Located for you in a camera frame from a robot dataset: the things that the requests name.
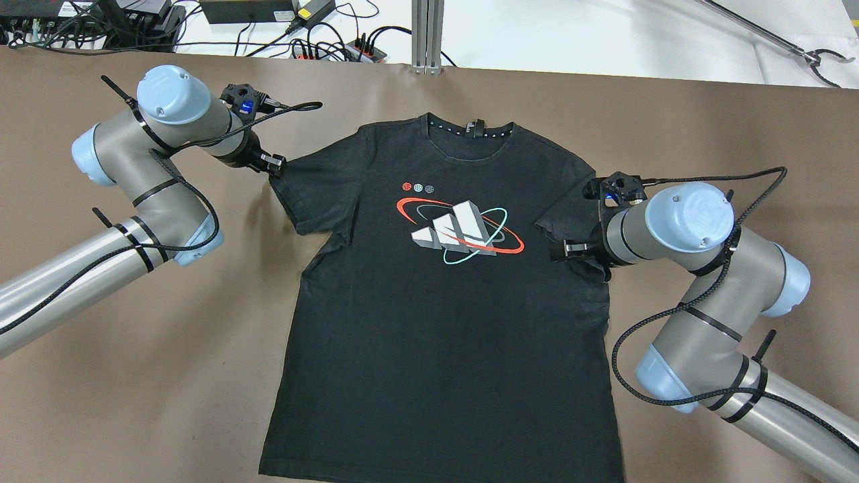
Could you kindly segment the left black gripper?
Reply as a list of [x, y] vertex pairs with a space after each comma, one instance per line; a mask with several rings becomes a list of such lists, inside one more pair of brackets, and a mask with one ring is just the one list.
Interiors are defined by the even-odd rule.
[[257, 134], [248, 134], [239, 148], [225, 156], [225, 165], [230, 168], [249, 168], [256, 173], [281, 176], [286, 158], [264, 150]]

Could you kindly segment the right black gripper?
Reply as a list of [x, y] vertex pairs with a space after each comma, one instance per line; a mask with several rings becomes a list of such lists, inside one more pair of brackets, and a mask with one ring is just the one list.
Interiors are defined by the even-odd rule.
[[593, 262], [602, 268], [611, 268], [611, 257], [605, 247], [605, 230], [601, 224], [593, 226], [585, 239], [561, 239], [552, 242], [549, 254], [552, 262]]

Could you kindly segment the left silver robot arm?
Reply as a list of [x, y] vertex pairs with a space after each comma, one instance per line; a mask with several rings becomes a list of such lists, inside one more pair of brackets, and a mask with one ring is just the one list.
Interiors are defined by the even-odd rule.
[[2, 286], [3, 357], [168, 261], [186, 266], [220, 247], [217, 214], [172, 163], [175, 154], [199, 147], [228, 167], [279, 176], [285, 159], [263, 150], [252, 128], [321, 107], [289, 106], [250, 85], [215, 95], [177, 65], [151, 68], [135, 96], [107, 85], [127, 110], [80, 135], [71, 154], [89, 180], [118, 186], [136, 212]]

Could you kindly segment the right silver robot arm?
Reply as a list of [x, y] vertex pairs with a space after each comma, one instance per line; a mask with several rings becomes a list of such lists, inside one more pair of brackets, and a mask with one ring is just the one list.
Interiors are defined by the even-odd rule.
[[856, 482], [857, 421], [776, 375], [763, 363], [770, 331], [754, 356], [739, 343], [761, 316], [789, 314], [810, 289], [807, 267], [782, 245], [745, 227], [786, 177], [740, 214], [717, 177], [592, 177], [580, 195], [597, 223], [587, 239], [562, 239], [555, 261], [605, 269], [671, 260], [693, 275], [677, 306], [623, 332], [611, 349], [616, 380], [645, 403], [690, 413], [705, 407], [824, 482]]

